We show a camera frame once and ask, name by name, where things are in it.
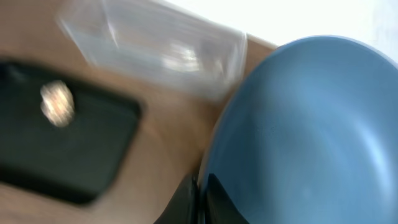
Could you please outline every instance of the transparent box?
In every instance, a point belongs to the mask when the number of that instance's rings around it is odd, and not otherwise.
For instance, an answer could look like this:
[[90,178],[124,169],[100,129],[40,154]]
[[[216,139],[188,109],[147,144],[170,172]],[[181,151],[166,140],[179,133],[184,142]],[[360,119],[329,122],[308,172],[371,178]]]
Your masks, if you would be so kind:
[[213,101],[243,75],[244,32],[163,1],[77,0],[59,23],[87,61]]

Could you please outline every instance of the wooden table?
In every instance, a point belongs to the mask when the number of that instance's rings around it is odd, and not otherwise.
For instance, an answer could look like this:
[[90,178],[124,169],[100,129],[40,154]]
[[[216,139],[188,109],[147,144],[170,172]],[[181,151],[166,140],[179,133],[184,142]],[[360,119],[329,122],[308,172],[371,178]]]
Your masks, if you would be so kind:
[[[222,106],[90,67],[55,23],[62,3],[0,1],[0,55],[44,63],[140,98],[146,110],[116,180],[97,201],[77,207],[0,184],[0,223],[153,223],[183,176],[200,164]],[[270,52],[250,40],[245,73]]]

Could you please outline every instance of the dark object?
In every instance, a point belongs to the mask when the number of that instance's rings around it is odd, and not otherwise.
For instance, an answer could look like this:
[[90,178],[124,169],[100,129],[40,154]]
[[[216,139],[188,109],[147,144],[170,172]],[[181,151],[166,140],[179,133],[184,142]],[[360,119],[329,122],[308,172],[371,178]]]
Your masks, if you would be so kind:
[[215,174],[251,224],[397,224],[395,63],[337,37],[277,49],[231,100],[207,161],[201,198]]
[[206,200],[206,224],[249,224],[214,174],[208,178]]
[[[40,88],[54,80],[75,102],[64,128],[40,109]],[[141,117],[134,100],[19,62],[0,63],[0,105],[0,180],[75,203],[111,183]]]
[[154,224],[197,224],[198,187],[196,178],[186,176]]

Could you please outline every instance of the black tray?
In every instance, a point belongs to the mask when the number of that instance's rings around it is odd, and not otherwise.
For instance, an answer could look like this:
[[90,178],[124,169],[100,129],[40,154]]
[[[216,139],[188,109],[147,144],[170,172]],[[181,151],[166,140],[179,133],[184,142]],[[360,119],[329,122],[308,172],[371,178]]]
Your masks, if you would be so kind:
[[[42,85],[62,80],[74,120],[53,126],[40,104]],[[87,203],[114,178],[141,117],[139,103],[47,68],[0,62],[0,180]]]

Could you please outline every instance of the blue bowl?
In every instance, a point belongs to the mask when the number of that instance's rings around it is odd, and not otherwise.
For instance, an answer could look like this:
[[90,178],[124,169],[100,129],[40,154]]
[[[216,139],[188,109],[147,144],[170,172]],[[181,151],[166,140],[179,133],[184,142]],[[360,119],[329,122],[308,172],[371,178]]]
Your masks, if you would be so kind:
[[211,173],[249,223],[397,224],[396,66],[339,37],[279,48],[226,108],[202,193]]

